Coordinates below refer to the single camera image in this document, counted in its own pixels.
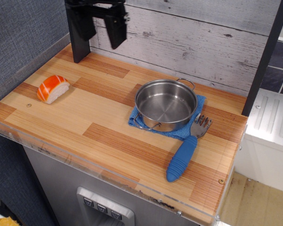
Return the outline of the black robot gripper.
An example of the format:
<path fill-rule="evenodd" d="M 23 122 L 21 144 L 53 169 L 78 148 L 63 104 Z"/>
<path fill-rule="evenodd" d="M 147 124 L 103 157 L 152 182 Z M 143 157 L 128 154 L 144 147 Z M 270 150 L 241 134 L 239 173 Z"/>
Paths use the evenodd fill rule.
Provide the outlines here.
<path fill-rule="evenodd" d="M 96 4 L 112 5 L 104 17 L 108 37 L 112 49 L 118 48 L 127 39 L 125 0 L 66 0 L 70 18 L 80 38 L 88 41 L 95 34 L 93 18 L 84 8 L 94 7 Z"/>

